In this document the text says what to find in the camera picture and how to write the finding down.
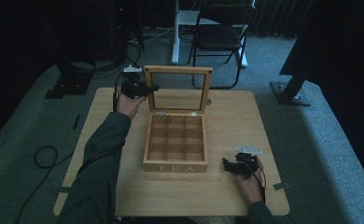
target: person's right arm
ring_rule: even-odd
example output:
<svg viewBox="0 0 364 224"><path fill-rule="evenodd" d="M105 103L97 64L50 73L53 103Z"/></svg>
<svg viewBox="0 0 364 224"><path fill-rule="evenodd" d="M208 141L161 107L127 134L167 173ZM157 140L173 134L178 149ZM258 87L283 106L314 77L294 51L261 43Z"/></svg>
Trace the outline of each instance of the person's right arm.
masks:
<svg viewBox="0 0 364 224"><path fill-rule="evenodd" d="M263 165L259 159L258 165L261 167L261 169L263 169ZM248 179L245 179L243 175L235 176L243 198L249 206L247 219L250 224L275 223L273 214L270 212L269 208L267 208L266 204L264 204L263 199L261 198L261 169L258 169L255 172L255 176L258 178L260 183L254 176L250 176Z"/></svg>

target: wooden tea box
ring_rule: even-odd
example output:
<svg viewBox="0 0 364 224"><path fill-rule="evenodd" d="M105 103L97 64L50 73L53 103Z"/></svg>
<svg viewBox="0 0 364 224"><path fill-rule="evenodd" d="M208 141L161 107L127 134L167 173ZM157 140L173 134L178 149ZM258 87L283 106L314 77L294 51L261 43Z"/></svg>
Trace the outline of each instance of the wooden tea box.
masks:
<svg viewBox="0 0 364 224"><path fill-rule="evenodd" d="M204 111L212 68L184 66L145 66L147 85L154 76L174 78L183 75L201 78L202 90L160 89L148 96L149 124L144 154L147 172L204 173L208 167Z"/></svg>

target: dark green jacket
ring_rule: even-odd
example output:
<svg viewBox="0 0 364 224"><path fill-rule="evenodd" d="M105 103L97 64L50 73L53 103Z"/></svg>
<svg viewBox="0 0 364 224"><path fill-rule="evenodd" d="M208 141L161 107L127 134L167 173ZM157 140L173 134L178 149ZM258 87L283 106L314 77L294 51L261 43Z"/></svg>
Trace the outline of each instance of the dark green jacket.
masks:
<svg viewBox="0 0 364 224"><path fill-rule="evenodd" d="M91 136L85 147L84 162L113 148L120 149L93 162L77 175L57 223L113 223L121 148L130 126L128 116L109 113ZM251 224L267 224L272 223L273 216L264 203L254 203L248 219Z"/></svg>

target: gray carpet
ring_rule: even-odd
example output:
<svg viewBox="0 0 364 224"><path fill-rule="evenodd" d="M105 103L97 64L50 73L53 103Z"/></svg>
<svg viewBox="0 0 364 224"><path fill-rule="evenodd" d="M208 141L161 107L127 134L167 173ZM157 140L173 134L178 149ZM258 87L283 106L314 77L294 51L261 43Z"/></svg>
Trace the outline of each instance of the gray carpet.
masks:
<svg viewBox="0 0 364 224"><path fill-rule="evenodd" d="M147 50L138 64L171 64L172 43L168 36L146 42ZM248 67L242 70L234 90L252 91L256 96L281 178L291 186L286 193L290 215L296 222L364 223L364 171L321 90L315 84L304 83L302 90L311 103L309 107L279 105L273 95L271 81L290 79L278 74L293 44L294 40L283 37L251 36L245 51ZM180 65L186 65L188 54L189 43L182 41ZM137 49L130 47L128 55L136 59ZM214 84L232 83L236 64L234 60L222 64L222 60L200 58L197 65L214 67ZM60 75L56 67L37 79L0 132L0 224L15 223L25 200L48 171L35 166L36 150L54 146L58 148L58 161L70 154L95 91L113 87L115 74L96 73L86 95L66 95L59 100L44 99ZM191 88L189 83L178 85ZM53 158L50 150L39 155L42 164L51 164ZM68 163L52 170L25 207L21 223L54 223L52 208L57 195L53 188L62 184ZM277 220L293 223L291 217Z"/></svg>

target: hand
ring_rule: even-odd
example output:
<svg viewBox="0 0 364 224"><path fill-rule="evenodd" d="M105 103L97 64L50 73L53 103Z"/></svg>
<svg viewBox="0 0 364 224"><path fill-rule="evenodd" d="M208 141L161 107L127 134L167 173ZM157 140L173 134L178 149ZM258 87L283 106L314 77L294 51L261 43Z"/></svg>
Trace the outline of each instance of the hand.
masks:
<svg viewBox="0 0 364 224"><path fill-rule="evenodd" d="M147 99L146 96L140 96L138 98L131 99L128 96L124 95L123 93L119 94L116 111L121 114L129 116L130 119L133 119L136 112L138 112L138 107L146 99Z"/></svg>
<svg viewBox="0 0 364 224"><path fill-rule="evenodd" d="M259 159L258 165L261 169L263 169L263 164L261 164L261 161ZM254 176L250 176L248 179L245 179L243 175L235 176L241 193L243 194L243 198L248 203L248 205L251 205L255 202L263 201L263 199L261 198L262 179L260 168L258 168L258 170L255 172L255 176L258 178L260 183L258 183L258 180Z"/></svg>

